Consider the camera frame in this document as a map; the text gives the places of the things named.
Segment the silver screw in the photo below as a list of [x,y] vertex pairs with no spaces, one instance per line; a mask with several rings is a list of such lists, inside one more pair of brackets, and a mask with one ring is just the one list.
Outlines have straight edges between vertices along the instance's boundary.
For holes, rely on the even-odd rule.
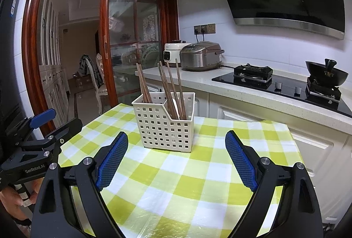
[[93,160],[92,160],[92,158],[85,158],[85,159],[83,159],[83,163],[85,164],[85,165],[89,165],[89,164],[91,164],[93,162]]
[[270,164],[270,159],[267,157],[262,157],[260,161],[262,162],[262,164]]
[[299,169],[304,169],[304,164],[302,163],[297,163],[296,166],[299,168]]
[[51,163],[49,166],[49,169],[56,169],[57,168],[57,163]]

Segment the white countertop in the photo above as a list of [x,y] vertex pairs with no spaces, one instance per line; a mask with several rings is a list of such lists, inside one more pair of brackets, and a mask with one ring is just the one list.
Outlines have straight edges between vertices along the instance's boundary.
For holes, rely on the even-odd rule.
[[[167,78],[169,78],[167,68],[165,66],[163,68]],[[247,87],[212,81],[212,78],[227,74],[229,72],[231,72],[231,69],[224,67],[204,72],[190,72],[180,69],[180,77],[182,86],[185,87],[259,105],[325,125],[347,134],[352,134],[352,118],[345,115],[284,96],[250,89]],[[161,81],[157,67],[145,69],[143,70],[143,73],[145,78]],[[174,79],[174,83],[178,84],[176,68],[171,68],[171,74]],[[275,71],[274,74],[287,76],[287,74],[278,74]],[[300,75],[291,77],[302,80]],[[342,98],[349,108],[352,108],[352,98],[344,94],[342,95]]]

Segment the human hand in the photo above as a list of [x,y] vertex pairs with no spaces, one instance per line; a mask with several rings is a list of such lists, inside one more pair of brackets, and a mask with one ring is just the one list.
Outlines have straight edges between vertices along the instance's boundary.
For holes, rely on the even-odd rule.
[[[38,178],[32,181],[33,192],[30,201],[34,204],[37,201],[38,192],[44,178]],[[0,200],[4,205],[6,211],[14,218],[18,220],[25,220],[27,216],[20,209],[23,205],[23,200],[20,195],[12,187],[7,186],[0,192]]]

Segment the checkered tablecloth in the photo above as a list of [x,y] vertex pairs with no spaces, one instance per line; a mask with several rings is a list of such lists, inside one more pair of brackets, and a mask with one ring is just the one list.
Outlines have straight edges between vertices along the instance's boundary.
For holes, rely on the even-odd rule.
[[[195,117],[191,153],[147,149],[142,146],[133,108],[120,104],[65,143],[59,163],[69,166],[93,157],[124,131],[128,150],[110,186],[101,194],[125,236],[227,237],[252,196],[226,151],[229,130],[260,157],[289,166],[302,162],[287,126],[269,121]],[[259,234],[270,229],[281,190],[276,188]],[[79,204],[77,190],[74,193]],[[92,233],[88,223],[84,229]]]

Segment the black pan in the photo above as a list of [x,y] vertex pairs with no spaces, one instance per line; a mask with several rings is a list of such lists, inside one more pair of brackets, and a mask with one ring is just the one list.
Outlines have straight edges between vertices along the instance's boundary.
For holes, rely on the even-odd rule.
[[308,71],[312,77],[322,86],[340,86],[345,82],[348,73],[334,68],[336,61],[325,59],[325,65],[306,61]]

